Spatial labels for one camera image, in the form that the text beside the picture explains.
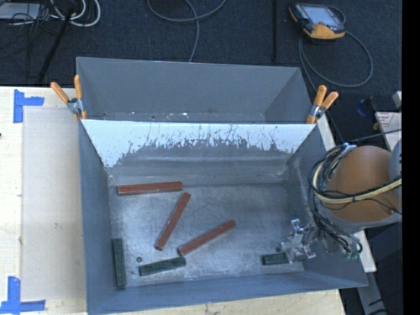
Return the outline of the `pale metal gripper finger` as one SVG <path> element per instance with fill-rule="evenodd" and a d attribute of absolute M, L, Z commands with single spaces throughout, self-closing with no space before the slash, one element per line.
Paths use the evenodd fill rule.
<path fill-rule="evenodd" d="M 291 237 L 294 242 L 307 242 L 311 232 L 311 224 L 301 226 L 299 219 L 291 220 Z"/>
<path fill-rule="evenodd" d="M 305 260 L 314 259 L 316 257 L 315 252 L 310 248 L 310 245 L 303 243 L 298 238 L 290 238 L 286 241 L 282 241 L 279 244 L 280 253 L 283 253 L 289 263 L 302 262 Z"/>

